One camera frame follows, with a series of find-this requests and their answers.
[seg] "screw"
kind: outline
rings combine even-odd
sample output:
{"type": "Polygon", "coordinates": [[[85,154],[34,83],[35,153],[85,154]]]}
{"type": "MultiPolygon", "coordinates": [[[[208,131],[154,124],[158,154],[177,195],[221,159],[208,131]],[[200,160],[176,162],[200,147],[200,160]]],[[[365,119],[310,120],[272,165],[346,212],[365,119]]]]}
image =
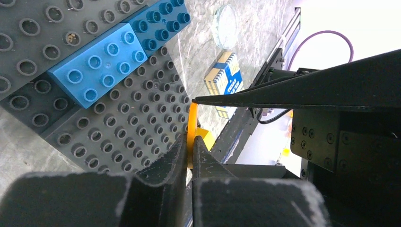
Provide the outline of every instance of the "screw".
{"type": "Polygon", "coordinates": [[[313,130],[313,129],[309,130],[309,137],[310,137],[311,139],[314,138],[314,130],[313,130]]]}
{"type": "Polygon", "coordinates": [[[344,133],[344,134],[342,135],[341,141],[342,141],[344,144],[350,144],[351,141],[349,141],[349,135],[348,135],[348,133],[344,133]]]}
{"type": "Polygon", "coordinates": [[[383,143],[382,143],[380,140],[375,140],[375,141],[373,141],[373,143],[372,143],[372,149],[373,149],[375,152],[381,152],[381,151],[382,151],[382,148],[383,148],[383,143]]]}
{"type": "Polygon", "coordinates": [[[309,151],[306,153],[306,157],[307,157],[309,160],[312,160],[313,156],[312,156],[312,151],[311,151],[311,150],[309,150],[309,151]]]}
{"type": "Polygon", "coordinates": [[[331,159],[330,158],[325,158],[324,159],[324,165],[326,166],[326,167],[331,167],[331,159]]]}
{"type": "Polygon", "coordinates": [[[340,169],[342,170],[342,171],[346,171],[347,170],[347,161],[346,160],[341,160],[340,161],[340,169]]]}
{"type": "Polygon", "coordinates": [[[334,135],[331,133],[327,134],[326,140],[330,144],[334,143],[334,135]]]}
{"type": "Polygon", "coordinates": [[[370,183],[379,184],[382,181],[382,176],[379,174],[372,174],[369,177],[370,183]]]}
{"type": "Polygon", "coordinates": [[[301,177],[305,178],[306,177],[306,171],[303,169],[301,170],[301,177]]]}
{"type": "Polygon", "coordinates": [[[308,134],[308,128],[307,128],[307,127],[304,127],[304,128],[302,129],[302,134],[303,134],[304,136],[306,136],[306,135],[308,134]]]}
{"type": "Polygon", "coordinates": [[[302,149],[306,148],[306,141],[305,140],[301,142],[301,147],[302,147],[302,149]]]}
{"type": "Polygon", "coordinates": [[[397,160],[396,158],[392,157],[392,158],[390,158],[390,160],[388,162],[388,167],[390,169],[398,169],[400,167],[400,161],[397,160]]]}

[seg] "marble floor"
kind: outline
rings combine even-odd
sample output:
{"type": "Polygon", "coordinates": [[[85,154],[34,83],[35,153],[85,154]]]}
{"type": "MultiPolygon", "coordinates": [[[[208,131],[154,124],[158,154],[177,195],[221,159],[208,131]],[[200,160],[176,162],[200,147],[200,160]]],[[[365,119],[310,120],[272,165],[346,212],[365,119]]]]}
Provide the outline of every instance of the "marble floor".
{"type": "MultiPolygon", "coordinates": [[[[216,10],[231,4],[236,11],[237,53],[244,87],[249,87],[294,14],[293,0],[186,0],[192,22],[167,47],[190,98],[209,95],[203,78],[222,50],[211,31],[216,10]]],[[[199,107],[199,121],[216,138],[227,120],[212,106],[199,107]]],[[[0,107],[0,198],[21,174],[30,171],[82,169],[0,107]]]]}

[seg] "yellow object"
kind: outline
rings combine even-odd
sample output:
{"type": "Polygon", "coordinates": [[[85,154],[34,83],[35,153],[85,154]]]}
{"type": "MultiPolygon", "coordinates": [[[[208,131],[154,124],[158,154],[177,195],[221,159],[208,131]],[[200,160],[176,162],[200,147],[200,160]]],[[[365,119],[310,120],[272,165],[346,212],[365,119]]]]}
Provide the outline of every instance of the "yellow object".
{"type": "Polygon", "coordinates": [[[198,104],[191,103],[188,117],[188,134],[187,134],[187,149],[188,149],[188,168],[192,169],[193,162],[193,142],[195,141],[196,129],[198,128],[198,104]]]}
{"type": "Polygon", "coordinates": [[[206,148],[208,149],[208,151],[210,151],[210,149],[212,149],[215,139],[213,138],[213,135],[210,131],[203,129],[203,128],[197,128],[196,136],[202,136],[203,141],[205,142],[206,148]]]}
{"type": "MultiPolygon", "coordinates": [[[[236,53],[223,53],[204,81],[209,94],[212,96],[227,95],[243,90],[244,83],[236,53]]],[[[232,106],[216,106],[218,115],[226,119],[230,119],[233,116],[236,108],[232,106]]]]}
{"type": "Polygon", "coordinates": [[[288,157],[289,156],[289,154],[290,154],[290,150],[288,149],[288,148],[284,148],[283,149],[283,152],[281,153],[281,156],[283,156],[283,157],[288,157]]]}

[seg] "blue duplo brick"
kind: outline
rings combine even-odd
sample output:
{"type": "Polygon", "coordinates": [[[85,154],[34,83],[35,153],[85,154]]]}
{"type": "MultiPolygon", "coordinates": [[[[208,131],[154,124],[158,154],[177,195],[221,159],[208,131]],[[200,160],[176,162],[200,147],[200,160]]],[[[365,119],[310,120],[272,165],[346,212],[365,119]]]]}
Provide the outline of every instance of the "blue duplo brick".
{"type": "Polygon", "coordinates": [[[47,72],[80,106],[90,107],[148,58],[127,23],[120,23],[47,72]]]}
{"type": "Polygon", "coordinates": [[[183,30],[190,21],[184,0],[161,0],[124,20],[132,26],[148,57],[183,30]]]}

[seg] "black cable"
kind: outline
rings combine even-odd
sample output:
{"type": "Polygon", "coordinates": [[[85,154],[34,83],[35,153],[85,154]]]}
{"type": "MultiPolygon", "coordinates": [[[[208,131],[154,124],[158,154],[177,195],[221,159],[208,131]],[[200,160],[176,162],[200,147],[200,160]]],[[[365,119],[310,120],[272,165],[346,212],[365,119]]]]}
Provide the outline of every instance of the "black cable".
{"type": "Polygon", "coordinates": [[[279,113],[277,116],[274,116],[274,117],[272,117],[272,118],[270,118],[268,120],[265,120],[265,121],[261,121],[262,112],[263,112],[263,108],[261,108],[259,113],[258,113],[258,115],[256,115],[256,119],[259,121],[260,124],[270,124],[270,123],[278,120],[280,117],[286,115],[286,113],[288,113],[290,111],[291,111],[291,109],[284,110],[283,112],[279,113]]]}

